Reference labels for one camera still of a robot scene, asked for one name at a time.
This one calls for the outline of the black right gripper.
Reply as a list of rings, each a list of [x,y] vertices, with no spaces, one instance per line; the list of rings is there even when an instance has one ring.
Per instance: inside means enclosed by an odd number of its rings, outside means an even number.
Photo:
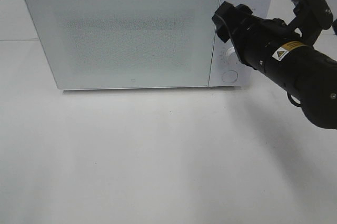
[[[231,41],[241,62],[267,77],[309,77],[316,73],[313,48],[281,19],[262,19],[246,5],[224,1],[212,21],[218,38]]]

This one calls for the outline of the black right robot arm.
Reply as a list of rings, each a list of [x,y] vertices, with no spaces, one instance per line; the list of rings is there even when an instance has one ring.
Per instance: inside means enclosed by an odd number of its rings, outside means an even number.
[[[336,129],[336,61],[315,50],[283,20],[262,19],[243,4],[223,2],[212,21],[223,42],[231,41],[239,61],[287,93],[305,117]]]

